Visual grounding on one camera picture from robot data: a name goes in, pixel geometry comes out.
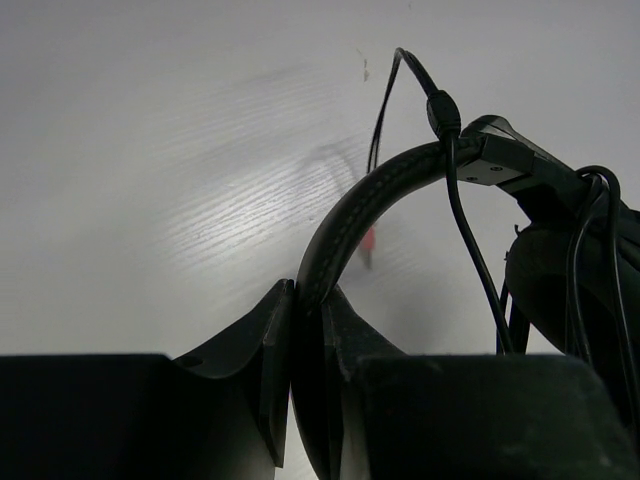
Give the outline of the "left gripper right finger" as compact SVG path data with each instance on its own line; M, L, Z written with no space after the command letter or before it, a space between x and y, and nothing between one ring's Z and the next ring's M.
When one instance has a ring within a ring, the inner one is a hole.
M342 389L358 361L369 356L394 356L402 351L353 309L346 295L334 288L320 307L324 374L325 431L319 434L319 476L337 478L341 470L346 411Z

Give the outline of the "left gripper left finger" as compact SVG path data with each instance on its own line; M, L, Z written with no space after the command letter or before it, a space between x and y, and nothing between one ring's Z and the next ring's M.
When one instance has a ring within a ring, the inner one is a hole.
M289 401L294 283L173 361L172 423L188 468L280 468Z

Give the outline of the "black headphones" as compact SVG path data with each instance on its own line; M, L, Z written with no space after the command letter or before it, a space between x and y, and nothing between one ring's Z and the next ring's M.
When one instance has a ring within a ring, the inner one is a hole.
M342 389L341 470L319 476L325 431L320 307L366 230L444 177L432 143L367 174L316 230L296 281L292 396L321 479L635 479L639 475L639 214L613 175L560 162L499 116L455 143L462 179L529 218L506 256L513 351L369 356Z

